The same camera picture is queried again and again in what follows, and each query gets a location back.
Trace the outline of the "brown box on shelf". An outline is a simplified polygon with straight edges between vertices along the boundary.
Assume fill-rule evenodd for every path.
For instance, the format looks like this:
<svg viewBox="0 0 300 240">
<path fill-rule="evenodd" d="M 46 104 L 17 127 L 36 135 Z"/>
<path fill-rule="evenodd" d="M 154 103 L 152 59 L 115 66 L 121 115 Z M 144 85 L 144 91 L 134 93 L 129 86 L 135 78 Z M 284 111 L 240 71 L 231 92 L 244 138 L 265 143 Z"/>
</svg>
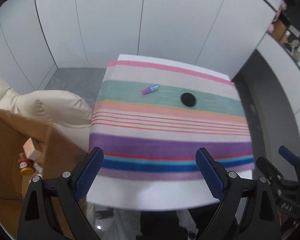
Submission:
<svg viewBox="0 0 300 240">
<path fill-rule="evenodd" d="M 278 42 L 282 39 L 288 27 L 281 21 L 277 20 L 272 24 L 273 31 L 271 33 L 272 37 Z"/>
</svg>

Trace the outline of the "black round pad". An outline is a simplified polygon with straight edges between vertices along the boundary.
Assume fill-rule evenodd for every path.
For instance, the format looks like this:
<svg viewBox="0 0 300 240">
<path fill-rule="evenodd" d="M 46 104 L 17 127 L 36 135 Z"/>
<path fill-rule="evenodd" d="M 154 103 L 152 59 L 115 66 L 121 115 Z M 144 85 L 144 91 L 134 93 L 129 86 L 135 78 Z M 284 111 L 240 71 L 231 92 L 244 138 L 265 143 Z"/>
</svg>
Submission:
<svg viewBox="0 0 300 240">
<path fill-rule="evenodd" d="M 194 107 L 196 105 L 197 99 L 191 93 L 183 93 L 180 96 L 181 103 L 186 107 Z"/>
</svg>

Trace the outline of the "wooden beige block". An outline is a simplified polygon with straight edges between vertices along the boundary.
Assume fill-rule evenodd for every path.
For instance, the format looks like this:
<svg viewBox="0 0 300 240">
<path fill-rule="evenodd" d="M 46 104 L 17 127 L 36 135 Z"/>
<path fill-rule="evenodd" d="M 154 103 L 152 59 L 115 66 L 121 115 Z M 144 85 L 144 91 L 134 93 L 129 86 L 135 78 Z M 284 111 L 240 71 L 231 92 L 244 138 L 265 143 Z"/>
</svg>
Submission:
<svg viewBox="0 0 300 240">
<path fill-rule="evenodd" d="M 27 159 L 35 161 L 42 153 L 42 149 L 39 145 L 39 142 L 29 138 L 23 145 L 24 153 Z"/>
</svg>

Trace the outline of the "brown cardboard box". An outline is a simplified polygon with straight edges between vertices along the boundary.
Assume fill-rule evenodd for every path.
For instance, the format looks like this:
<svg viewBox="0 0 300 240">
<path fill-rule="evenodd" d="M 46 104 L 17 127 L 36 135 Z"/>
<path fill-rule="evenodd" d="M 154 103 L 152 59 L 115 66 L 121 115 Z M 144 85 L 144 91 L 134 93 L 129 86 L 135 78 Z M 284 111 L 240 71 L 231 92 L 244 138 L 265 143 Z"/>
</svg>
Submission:
<svg viewBox="0 0 300 240">
<path fill-rule="evenodd" d="M 87 156 L 86 150 L 52 125 L 0 109 L 0 223 L 13 238 L 17 237 L 30 180 L 20 173 L 18 155 L 23 153 L 23 145 L 29 138 L 39 143 L 42 153 L 38 162 L 45 179 L 72 171 Z"/>
</svg>

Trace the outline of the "striped colourful cloth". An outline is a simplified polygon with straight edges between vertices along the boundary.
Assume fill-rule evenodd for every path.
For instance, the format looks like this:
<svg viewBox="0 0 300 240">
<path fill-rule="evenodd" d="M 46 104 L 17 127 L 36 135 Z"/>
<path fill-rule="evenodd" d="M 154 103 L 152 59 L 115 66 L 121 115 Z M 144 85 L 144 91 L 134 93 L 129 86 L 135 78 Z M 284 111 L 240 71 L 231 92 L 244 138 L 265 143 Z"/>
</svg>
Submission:
<svg viewBox="0 0 300 240">
<path fill-rule="evenodd" d="M 142 90 L 159 85 L 156 92 Z M 194 107 L 180 96 L 191 93 Z M 108 64 L 90 130 L 104 151 L 101 175 L 146 181 L 196 180 L 206 148 L 229 171 L 254 169 L 250 131 L 235 85 L 199 67 L 117 60 Z"/>
</svg>

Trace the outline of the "red gold jar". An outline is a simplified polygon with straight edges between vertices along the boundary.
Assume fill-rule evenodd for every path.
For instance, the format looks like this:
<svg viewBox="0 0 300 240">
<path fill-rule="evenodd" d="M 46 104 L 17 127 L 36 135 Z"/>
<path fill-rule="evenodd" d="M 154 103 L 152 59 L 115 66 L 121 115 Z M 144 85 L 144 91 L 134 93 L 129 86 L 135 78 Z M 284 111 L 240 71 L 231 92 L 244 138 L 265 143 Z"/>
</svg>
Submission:
<svg viewBox="0 0 300 240">
<path fill-rule="evenodd" d="M 34 174 L 33 163 L 30 159 L 27 159 L 25 153 L 18 154 L 18 163 L 22 176 L 30 176 Z"/>
</svg>

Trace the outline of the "small purple blue tube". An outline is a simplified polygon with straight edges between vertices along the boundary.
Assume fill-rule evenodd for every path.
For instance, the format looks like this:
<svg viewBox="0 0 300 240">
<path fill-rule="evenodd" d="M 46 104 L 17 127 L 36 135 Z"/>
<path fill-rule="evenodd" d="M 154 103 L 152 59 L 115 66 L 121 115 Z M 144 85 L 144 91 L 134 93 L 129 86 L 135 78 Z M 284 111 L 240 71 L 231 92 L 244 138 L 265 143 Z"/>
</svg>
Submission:
<svg viewBox="0 0 300 240">
<path fill-rule="evenodd" d="M 156 85 L 152 85 L 152 86 L 149 86 L 149 87 L 143 89 L 141 92 L 143 95 L 147 95 L 147 94 L 156 92 L 157 90 L 159 90 L 159 85 L 156 84 Z"/>
</svg>

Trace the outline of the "cream padded chair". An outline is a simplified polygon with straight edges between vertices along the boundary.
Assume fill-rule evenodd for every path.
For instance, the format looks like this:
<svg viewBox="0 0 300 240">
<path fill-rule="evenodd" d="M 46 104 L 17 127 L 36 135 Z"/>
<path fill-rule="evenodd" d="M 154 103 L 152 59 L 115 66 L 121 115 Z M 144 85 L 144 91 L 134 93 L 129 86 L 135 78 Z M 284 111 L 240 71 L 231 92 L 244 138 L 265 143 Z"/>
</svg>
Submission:
<svg viewBox="0 0 300 240">
<path fill-rule="evenodd" d="M 89 150 L 93 110 L 86 101 L 64 90 L 19 94 L 0 77 L 0 109 L 47 122 L 77 146 Z"/>
</svg>

